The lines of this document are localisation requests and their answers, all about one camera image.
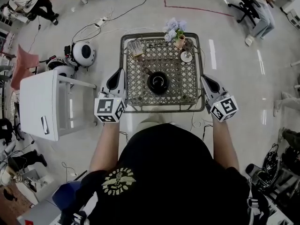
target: flower vase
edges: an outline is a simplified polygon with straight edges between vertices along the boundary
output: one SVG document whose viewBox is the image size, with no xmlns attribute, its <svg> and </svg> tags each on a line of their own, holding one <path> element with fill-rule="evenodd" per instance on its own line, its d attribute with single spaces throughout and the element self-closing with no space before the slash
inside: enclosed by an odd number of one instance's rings
<svg viewBox="0 0 300 225">
<path fill-rule="evenodd" d="M 176 39 L 175 41 L 176 41 L 175 47 L 181 50 L 186 41 L 186 37 L 184 35 L 180 35 L 179 38 Z"/>
</svg>

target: white floor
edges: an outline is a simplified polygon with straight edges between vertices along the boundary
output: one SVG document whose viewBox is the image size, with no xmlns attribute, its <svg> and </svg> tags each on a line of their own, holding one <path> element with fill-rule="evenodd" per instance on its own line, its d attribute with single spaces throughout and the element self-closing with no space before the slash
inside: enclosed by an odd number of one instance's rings
<svg viewBox="0 0 300 225">
<path fill-rule="evenodd" d="M 53 9 L 60 14 L 58 26 L 40 18 L 41 31 L 31 52 L 38 54 L 41 60 L 56 54 L 63 55 L 64 46 L 70 44 L 73 35 L 96 18 L 108 16 L 114 7 L 112 18 L 124 13 L 144 0 L 89 0 L 81 5 L 77 0 L 52 0 Z M 238 4 L 240 0 L 227 0 Z M 164 0 L 148 0 L 144 5 L 134 9 L 121 18 L 109 22 L 101 31 L 103 35 L 94 39 L 91 44 L 97 48 L 97 61 L 88 72 L 80 70 L 77 79 L 97 86 L 104 78 L 119 66 L 120 39 L 123 30 L 152 28 L 162 30 L 165 22 L 172 17 L 187 21 L 187 31 L 197 33 L 202 49 L 206 54 L 205 73 L 222 81 L 239 105 L 240 111 L 228 121 L 234 147 L 237 151 L 241 171 L 249 163 L 262 165 L 263 158 L 273 143 L 277 142 L 278 129 L 282 126 L 294 129 L 299 127 L 299 113 L 284 109 L 276 118 L 273 117 L 273 101 L 280 98 L 280 92 L 286 91 L 295 96 L 293 86 L 296 84 L 298 68 L 290 67 L 291 62 L 300 59 L 300 33 L 275 7 L 272 14 L 276 28 L 264 40 L 257 39 L 247 47 L 244 38 L 251 24 L 249 21 L 238 24 L 239 11 L 228 7 L 224 0 L 166 0 L 167 6 L 190 7 L 211 10 L 234 17 L 204 10 L 165 7 Z M 38 30 L 38 20 L 24 26 L 15 39 L 15 48 L 19 43 L 25 50 Z M 192 113 L 174 113 L 165 116 L 167 121 L 174 121 L 200 138 L 203 135 L 204 121 L 211 120 L 206 111 L 195 114 L 194 121 L 201 121 L 200 128 L 192 128 Z M 147 114 L 124 114 L 121 130 L 132 135 L 136 125 L 145 119 Z M 42 173 L 51 173 L 61 183 L 65 182 L 66 170 L 64 161 L 77 173 L 87 170 L 91 156 L 101 133 L 102 125 L 82 130 L 61 137 L 59 142 L 50 142 L 35 138 L 36 143 L 28 148 L 38 149 L 43 153 L 49 166 L 44 169 L 35 165 Z M 212 129 L 205 133 L 205 143 L 212 151 Z M 126 146 L 125 136 L 120 135 L 120 152 Z"/>
</svg>

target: printed logo on shirt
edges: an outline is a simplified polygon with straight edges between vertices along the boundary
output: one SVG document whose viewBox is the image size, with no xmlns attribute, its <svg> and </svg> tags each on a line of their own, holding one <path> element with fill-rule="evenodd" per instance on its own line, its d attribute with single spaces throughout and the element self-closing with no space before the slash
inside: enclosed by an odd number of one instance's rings
<svg viewBox="0 0 300 225">
<path fill-rule="evenodd" d="M 118 168 L 110 173 L 105 180 L 107 181 L 102 184 L 102 189 L 108 195 L 113 196 L 119 195 L 128 190 L 128 187 L 135 182 L 135 179 L 133 178 L 133 172 L 128 168 Z"/>
</svg>

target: black sleeve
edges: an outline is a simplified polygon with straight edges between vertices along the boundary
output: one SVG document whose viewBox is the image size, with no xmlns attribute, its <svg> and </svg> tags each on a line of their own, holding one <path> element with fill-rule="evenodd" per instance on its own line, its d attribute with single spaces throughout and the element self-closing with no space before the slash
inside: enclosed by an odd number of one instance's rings
<svg viewBox="0 0 300 225">
<path fill-rule="evenodd" d="M 240 224 L 248 224 L 248 205 L 250 186 L 248 180 L 240 174 L 234 167 L 226 169 L 226 191 L 227 199 L 230 200 L 231 207 L 239 216 L 236 217 Z"/>
<path fill-rule="evenodd" d="M 60 223 L 71 225 L 73 214 L 78 212 L 93 196 L 97 188 L 103 183 L 106 171 L 95 171 L 86 175 L 80 184 L 80 188 L 75 193 L 75 200 L 61 212 Z"/>
</svg>

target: small pot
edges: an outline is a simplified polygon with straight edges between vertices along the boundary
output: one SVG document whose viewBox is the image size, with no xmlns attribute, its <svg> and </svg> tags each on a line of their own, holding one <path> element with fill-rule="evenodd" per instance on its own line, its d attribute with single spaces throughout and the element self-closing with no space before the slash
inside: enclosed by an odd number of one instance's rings
<svg viewBox="0 0 300 225">
<path fill-rule="evenodd" d="M 182 49 L 185 41 L 186 41 L 186 36 L 184 36 L 183 34 L 180 35 L 179 38 L 176 39 L 175 47 L 177 47 L 178 49 Z"/>
<path fill-rule="evenodd" d="M 164 94 L 169 87 L 169 79 L 163 72 L 152 72 L 149 68 L 145 67 L 144 72 L 149 75 L 147 85 L 149 89 L 157 94 Z"/>
</svg>

